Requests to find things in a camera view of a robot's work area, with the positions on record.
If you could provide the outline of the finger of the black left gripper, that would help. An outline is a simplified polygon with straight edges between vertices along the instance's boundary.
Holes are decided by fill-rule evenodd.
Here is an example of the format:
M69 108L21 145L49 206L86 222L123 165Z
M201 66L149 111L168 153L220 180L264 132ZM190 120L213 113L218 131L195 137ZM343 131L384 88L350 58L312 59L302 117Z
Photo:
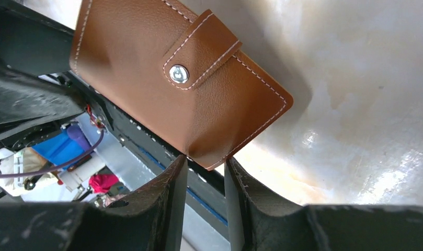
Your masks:
M86 101L78 91L40 77L69 69L66 59L0 59L0 139L83 112Z
M0 1L0 65L39 76L69 71L74 30L15 1Z

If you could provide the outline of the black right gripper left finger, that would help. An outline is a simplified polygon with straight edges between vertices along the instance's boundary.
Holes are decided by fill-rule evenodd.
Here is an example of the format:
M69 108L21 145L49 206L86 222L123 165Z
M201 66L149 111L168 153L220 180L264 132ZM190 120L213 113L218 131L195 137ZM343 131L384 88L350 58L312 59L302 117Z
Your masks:
M84 202L0 203L0 250L179 250L187 158L106 208Z

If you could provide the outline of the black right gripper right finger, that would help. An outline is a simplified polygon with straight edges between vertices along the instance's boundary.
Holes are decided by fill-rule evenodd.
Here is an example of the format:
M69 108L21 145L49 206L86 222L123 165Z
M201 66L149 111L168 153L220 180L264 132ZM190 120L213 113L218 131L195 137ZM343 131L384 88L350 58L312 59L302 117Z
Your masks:
M423 250L423 207L300 206L225 162L231 250Z

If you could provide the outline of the brown leather card holder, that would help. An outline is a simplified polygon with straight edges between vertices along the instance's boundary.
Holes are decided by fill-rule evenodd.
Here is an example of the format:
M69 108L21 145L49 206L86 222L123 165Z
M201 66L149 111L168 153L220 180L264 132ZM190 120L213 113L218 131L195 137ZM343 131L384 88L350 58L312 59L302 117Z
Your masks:
M179 1L83 1L70 65L202 167L224 163L293 105L211 11Z

